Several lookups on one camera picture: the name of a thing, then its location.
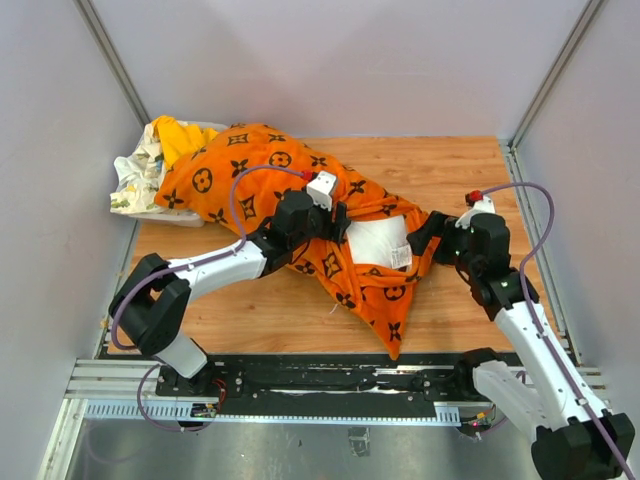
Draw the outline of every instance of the clothing pile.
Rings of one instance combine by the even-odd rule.
[[[168,150],[163,151],[166,163]],[[294,252],[289,268],[317,278],[336,303],[359,316],[396,359],[415,287],[429,270],[439,241],[434,238],[424,255],[412,255],[406,235],[427,219],[417,205],[269,125],[236,124],[163,170],[152,208],[189,209],[207,222],[239,233],[231,215],[231,187],[241,173],[259,165],[298,172],[324,170],[338,178],[332,196],[347,206],[352,221],[348,241],[313,239]],[[243,176],[233,202],[244,230],[258,228],[273,215],[287,191],[302,190],[305,185],[303,178],[273,169]]]
[[[219,124],[208,124],[204,128],[200,125],[167,116],[146,125],[133,153],[114,161],[118,187],[111,194],[111,212],[184,226],[204,225],[200,216],[191,210],[166,208],[154,201],[166,172],[171,171],[178,159],[197,152],[211,142],[218,131],[226,129]]]

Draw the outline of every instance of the cable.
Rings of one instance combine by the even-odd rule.
[[[187,270],[188,268],[199,267],[201,265],[205,265],[207,263],[214,262],[222,258],[226,258],[230,255],[235,255],[240,250],[242,250],[245,243],[247,243],[247,232],[244,226],[242,225],[240,218],[238,217],[238,212],[236,211],[235,192],[240,180],[242,180],[246,175],[250,174],[251,172],[255,172],[256,170],[277,170],[280,172],[285,172],[291,175],[295,175],[300,178],[303,178],[304,176],[303,173],[298,172],[296,170],[291,170],[290,168],[284,168],[284,167],[277,167],[275,165],[257,165],[255,167],[251,167],[245,170],[240,175],[238,175],[235,181],[233,182],[233,185],[231,186],[231,191],[229,192],[229,206],[231,210],[231,217],[233,218],[235,225],[238,227],[238,230],[240,231],[240,243],[238,244],[238,246],[235,249],[230,247],[228,250],[217,253],[215,255],[211,255],[210,257],[200,259],[196,262],[193,262],[192,264],[184,264],[184,265],[179,265],[177,267],[169,267],[163,270],[159,270],[157,272],[152,273],[151,275],[146,277],[144,280],[142,280],[140,283],[138,283],[135,287],[133,287],[131,291],[124,297],[122,302],[120,302],[120,305],[118,305],[118,308],[116,309],[116,313],[113,316],[113,323],[111,324],[111,342],[116,346],[116,348],[120,350],[134,350],[136,348],[135,345],[124,345],[123,343],[120,342],[120,340],[118,340],[118,326],[120,325],[120,320],[122,319],[122,314],[124,313],[124,310],[127,308],[129,303],[131,303],[131,300],[133,300],[133,298],[138,294],[138,292],[140,292],[140,290],[142,290],[144,287],[149,285],[154,280],[164,277],[165,275],[169,275],[170,273],[180,272],[182,270]]]
[[[540,240],[538,241],[538,243],[533,247],[531,252],[529,252],[522,259],[522,261],[520,262],[520,267],[519,267],[519,270],[520,270],[520,286],[522,287],[522,293],[524,294],[524,298],[525,298],[525,301],[526,301],[526,304],[527,304],[527,308],[529,310],[529,314],[531,315],[531,318],[533,320],[533,324],[536,326],[536,329],[538,330],[538,333],[541,334],[540,336],[542,337],[542,340],[544,341],[545,345],[549,349],[549,353],[551,353],[551,355],[553,356],[554,360],[556,361],[556,364],[558,365],[558,367],[562,371],[562,374],[564,375],[565,379],[567,380],[567,383],[569,383],[569,386],[571,387],[571,390],[573,391],[574,395],[576,396],[576,399],[579,402],[581,402],[582,400],[584,400],[586,402],[586,398],[582,395],[582,391],[580,390],[580,386],[574,380],[573,376],[571,375],[571,372],[569,371],[569,369],[565,365],[562,357],[560,356],[560,354],[558,353],[558,351],[554,347],[553,343],[551,342],[551,339],[546,335],[542,335],[542,333],[544,332],[544,327],[542,325],[542,322],[538,318],[538,314],[536,313],[535,306],[533,304],[533,300],[531,299],[531,295],[529,293],[529,288],[527,286],[527,277],[525,275],[525,267],[527,266],[527,262],[533,258],[533,256],[538,252],[538,250],[540,250],[540,248],[542,247],[542,244],[547,240],[547,237],[549,236],[549,233],[551,232],[551,227],[553,226],[553,221],[555,219],[555,205],[553,203],[553,198],[551,197],[551,194],[549,193],[549,191],[546,188],[544,188],[541,185],[538,185],[537,183],[533,183],[533,182],[507,183],[507,184],[504,184],[504,185],[498,185],[496,187],[488,188],[487,190],[483,190],[480,193],[482,195],[488,195],[490,193],[497,192],[499,190],[505,190],[507,188],[514,188],[514,187],[530,187],[530,188],[534,188],[534,189],[538,190],[539,192],[541,192],[545,196],[545,198],[547,199],[547,203],[549,205],[549,221],[547,222],[547,226],[546,226],[546,228],[544,230],[544,233],[540,237]],[[587,415],[589,415],[589,417],[591,418],[591,420],[595,424],[596,428],[598,429],[598,431],[602,435],[602,438],[604,438],[604,441],[607,443],[607,445],[611,449],[611,453],[613,453],[613,456],[616,458],[616,460],[620,464],[620,467],[622,468],[624,473],[627,475],[628,479],[629,480],[636,480],[636,477],[631,472],[631,468],[627,464],[627,462],[626,462],[626,460],[624,458],[624,455],[622,455],[622,452],[620,451],[620,449],[615,444],[615,441],[613,440],[613,438],[611,438],[611,435],[609,435],[609,432],[607,432],[606,428],[604,427],[604,425],[600,421],[600,418],[598,418],[596,413],[593,411],[593,408],[591,408],[591,406],[588,403],[584,403],[582,406],[584,407],[584,409],[587,412]]]

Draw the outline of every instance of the red connector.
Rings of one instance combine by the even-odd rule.
[[[467,205],[473,207],[473,204],[482,200],[483,195],[480,190],[474,190],[473,192],[469,192],[464,196]]]

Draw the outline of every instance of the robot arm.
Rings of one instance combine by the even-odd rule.
[[[147,255],[115,295],[109,313],[115,318],[123,309],[119,326],[142,354],[157,357],[181,377],[198,381],[207,357],[180,332],[187,305],[226,285],[275,272],[313,238],[342,242],[350,221],[346,205],[333,205],[336,185],[334,175],[320,172],[304,191],[287,192],[272,217],[229,247],[168,261],[157,254]],[[142,283],[145,287],[124,305],[125,298]]]
[[[456,366],[461,388],[490,399],[527,436],[544,480],[617,478],[620,463],[596,421],[624,459],[635,435],[631,421],[624,413],[613,415],[586,385],[551,329],[535,289],[510,266],[509,230],[491,199],[472,192],[467,204],[471,208],[460,218],[432,213],[408,240],[419,254],[432,236],[441,237],[436,261],[455,265],[472,297],[513,345],[535,391],[491,349],[464,355]]]

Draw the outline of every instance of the yellow cloth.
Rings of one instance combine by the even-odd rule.
[[[153,122],[153,133],[160,139],[164,164],[169,170],[176,161],[187,153],[194,153],[216,138],[218,132],[213,128],[200,128],[198,125],[184,125],[173,117],[163,115]]]

